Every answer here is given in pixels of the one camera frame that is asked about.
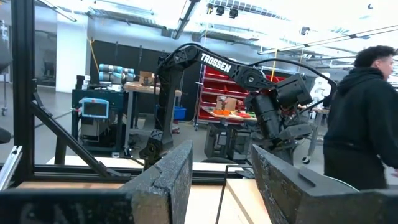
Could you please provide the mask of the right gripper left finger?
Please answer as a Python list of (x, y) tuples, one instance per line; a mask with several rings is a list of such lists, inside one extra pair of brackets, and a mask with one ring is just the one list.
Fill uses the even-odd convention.
[(1, 223), (184, 223), (193, 142), (184, 141), (118, 189), (11, 189), (1, 192)]

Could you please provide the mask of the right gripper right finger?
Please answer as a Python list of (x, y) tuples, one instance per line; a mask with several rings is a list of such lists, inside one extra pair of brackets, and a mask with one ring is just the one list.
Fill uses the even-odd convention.
[(272, 223), (397, 223), (396, 190), (359, 191), (252, 146), (252, 168)]

